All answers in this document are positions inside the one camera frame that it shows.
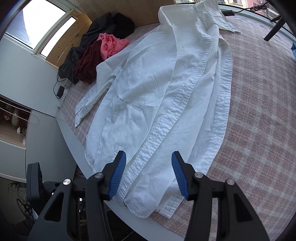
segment blue object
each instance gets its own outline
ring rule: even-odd
[[[110,179],[110,186],[109,186],[109,192],[108,192],[108,197],[110,198],[110,200],[117,193],[119,183],[121,181],[125,167],[126,167],[126,153],[123,152],[113,172],[113,175]]]
[[[295,57],[295,59],[296,59],[296,43],[292,43],[292,52],[293,52],[293,54],[294,54],[294,57]]]
[[[186,200],[189,199],[188,183],[175,153],[172,153],[172,166],[179,185],[180,192]]]

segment pink plaid tablecloth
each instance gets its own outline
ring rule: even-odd
[[[218,181],[233,178],[273,241],[296,211],[296,62],[290,50],[292,41],[278,32],[265,42],[271,27],[241,15],[228,19],[241,33],[220,31],[233,56],[231,102],[225,138],[207,176]],[[137,28],[129,39],[134,41],[156,26]],[[90,85],[82,82],[71,86],[61,108],[83,145],[102,100],[75,128],[75,107],[89,89]],[[215,240],[216,204],[210,240]],[[151,218],[185,236],[191,209],[192,203],[183,201],[171,219],[156,212]]]

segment metal screw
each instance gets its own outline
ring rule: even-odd
[[[64,185],[69,185],[70,183],[71,183],[71,180],[68,178],[63,181]]]
[[[202,178],[203,174],[201,172],[196,172],[196,173],[194,173],[194,176],[197,178]]]
[[[235,184],[235,181],[233,181],[232,179],[227,179],[226,182],[228,185],[231,185],[231,186]]]
[[[96,173],[96,174],[94,175],[94,177],[97,178],[97,179],[100,179],[100,178],[102,178],[103,176],[104,176],[104,174],[101,173],[101,172],[98,172],[98,173]]]

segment white shirt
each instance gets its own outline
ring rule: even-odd
[[[216,0],[163,6],[161,25],[97,66],[75,125],[107,91],[86,137],[94,173],[119,150],[127,165],[115,200],[138,217],[170,218],[183,197],[171,154],[207,173],[224,138],[232,56],[219,28],[238,31]]]

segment cabinet door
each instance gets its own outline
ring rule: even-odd
[[[57,120],[35,110],[27,130],[26,168],[34,162],[40,163],[43,181],[73,179],[76,169]]]
[[[25,148],[0,140],[0,173],[26,179],[25,157]]]

